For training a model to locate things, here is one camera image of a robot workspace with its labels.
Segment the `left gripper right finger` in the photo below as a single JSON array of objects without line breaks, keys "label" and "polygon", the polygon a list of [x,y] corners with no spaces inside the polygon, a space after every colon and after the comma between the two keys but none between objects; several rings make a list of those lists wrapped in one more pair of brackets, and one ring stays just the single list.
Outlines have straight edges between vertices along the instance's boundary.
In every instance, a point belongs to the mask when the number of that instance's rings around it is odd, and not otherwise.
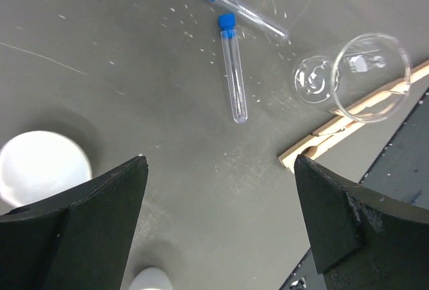
[{"label": "left gripper right finger", "polygon": [[428,210],[375,192],[299,155],[294,173],[327,289],[427,289]]}]

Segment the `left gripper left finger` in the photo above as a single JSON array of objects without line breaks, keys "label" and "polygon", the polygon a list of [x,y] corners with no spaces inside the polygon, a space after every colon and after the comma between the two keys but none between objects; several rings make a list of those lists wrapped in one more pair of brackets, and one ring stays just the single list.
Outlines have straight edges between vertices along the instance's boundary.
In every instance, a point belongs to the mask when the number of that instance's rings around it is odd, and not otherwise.
[{"label": "left gripper left finger", "polygon": [[120,289],[146,184],[136,156],[1,215],[1,288]]}]

